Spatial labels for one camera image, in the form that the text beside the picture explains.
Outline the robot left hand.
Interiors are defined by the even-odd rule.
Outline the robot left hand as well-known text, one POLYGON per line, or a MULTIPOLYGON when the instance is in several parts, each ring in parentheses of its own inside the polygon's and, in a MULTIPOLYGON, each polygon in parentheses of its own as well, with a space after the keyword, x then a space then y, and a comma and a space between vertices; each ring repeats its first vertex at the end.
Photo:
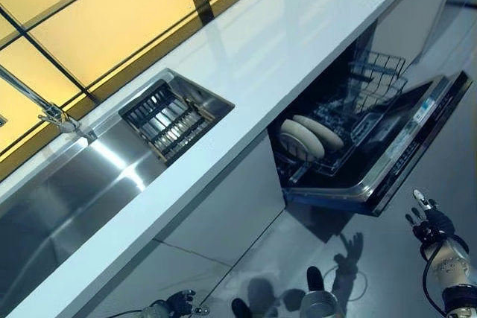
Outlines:
POLYGON ((195 294, 196 292, 193 290, 182 290, 169 296, 166 302, 171 310, 170 317, 204 317, 209 315, 210 309, 207 306, 193 305, 195 294))

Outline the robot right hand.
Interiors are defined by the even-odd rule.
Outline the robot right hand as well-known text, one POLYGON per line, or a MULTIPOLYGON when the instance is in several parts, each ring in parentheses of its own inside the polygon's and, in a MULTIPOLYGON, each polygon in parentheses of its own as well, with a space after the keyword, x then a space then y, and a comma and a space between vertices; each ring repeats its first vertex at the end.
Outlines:
POLYGON ((412 194, 418 207, 412 207, 411 212, 405 215, 405 219, 425 249, 455 234, 454 224, 440 210, 435 200, 426 197, 418 189, 414 189, 412 194))

